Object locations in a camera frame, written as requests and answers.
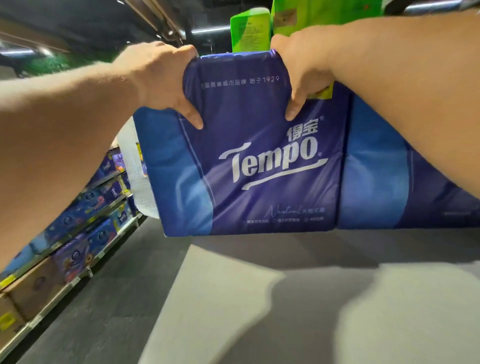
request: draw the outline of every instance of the white display surface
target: white display surface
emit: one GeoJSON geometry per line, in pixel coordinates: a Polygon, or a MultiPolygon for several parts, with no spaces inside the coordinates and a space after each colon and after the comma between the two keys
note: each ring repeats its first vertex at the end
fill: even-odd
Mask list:
{"type": "Polygon", "coordinates": [[[140,364],[479,362],[478,229],[192,240],[140,364]]]}

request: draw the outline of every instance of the green plastic packaging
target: green plastic packaging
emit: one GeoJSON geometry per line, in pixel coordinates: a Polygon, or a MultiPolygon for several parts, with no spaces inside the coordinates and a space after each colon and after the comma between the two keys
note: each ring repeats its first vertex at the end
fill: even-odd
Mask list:
{"type": "Polygon", "coordinates": [[[270,11],[253,8],[230,18],[232,50],[254,52],[270,49],[270,11]]]}
{"type": "Polygon", "coordinates": [[[382,0],[274,0],[273,34],[289,36],[311,25],[345,24],[382,15],[382,0]]]}

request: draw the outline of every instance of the logo on package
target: logo on package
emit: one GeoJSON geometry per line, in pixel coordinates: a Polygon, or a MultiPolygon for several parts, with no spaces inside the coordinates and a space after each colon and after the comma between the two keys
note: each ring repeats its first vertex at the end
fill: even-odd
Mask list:
{"type": "Polygon", "coordinates": [[[253,176],[255,174],[260,176],[266,171],[278,169],[278,172],[275,174],[257,181],[246,183],[242,186],[243,190],[249,190],[253,186],[265,183],[274,178],[321,167],[328,161],[328,158],[316,158],[322,154],[317,153],[318,142],[317,139],[312,135],[318,132],[319,119],[313,119],[306,123],[297,124],[291,127],[287,131],[287,137],[290,143],[283,148],[276,148],[273,151],[268,150],[260,153],[257,156],[246,156],[240,160],[240,152],[248,149],[248,147],[252,145],[251,142],[247,142],[244,143],[240,148],[227,150],[226,152],[222,153],[218,159],[227,159],[228,156],[232,154],[234,155],[232,158],[232,174],[234,183],[240,179],[241,173],[244,176],[253,176]],[[301,142],[295,141],[302,137],[305,138],[301,142]],[[292,169],[291,164],[296,162],[299,158],[303,160],[311,159],[312,164],[292,169]]]}

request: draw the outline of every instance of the plastic wrapping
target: plastic wrapping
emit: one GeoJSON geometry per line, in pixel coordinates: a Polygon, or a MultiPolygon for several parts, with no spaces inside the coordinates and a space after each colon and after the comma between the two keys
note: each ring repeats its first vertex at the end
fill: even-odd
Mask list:
{"type": "Polygon", "coordinates": [[[133,116],[167,236],[334,228],[346,87],[307,100],[288,122],[291,87],[274,51],[195,59],[183,84],[202,130],[173,110],[140,108],[133,116]]]}
{"type": "Polygon", "coordinates": [[[476,226],[480,226],[480,200],[449,181],[355,96],[338,227],[476,226]]]}

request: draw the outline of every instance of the gray tile floor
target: gray tile floor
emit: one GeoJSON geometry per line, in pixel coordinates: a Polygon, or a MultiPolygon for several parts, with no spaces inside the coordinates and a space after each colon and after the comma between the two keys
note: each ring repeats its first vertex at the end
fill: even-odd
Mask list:
{"type": "Polygon", "coordinates": [[[136,364],[190,241],[165,238],[160,221],[147,218],[18,363],[136,364]]]}

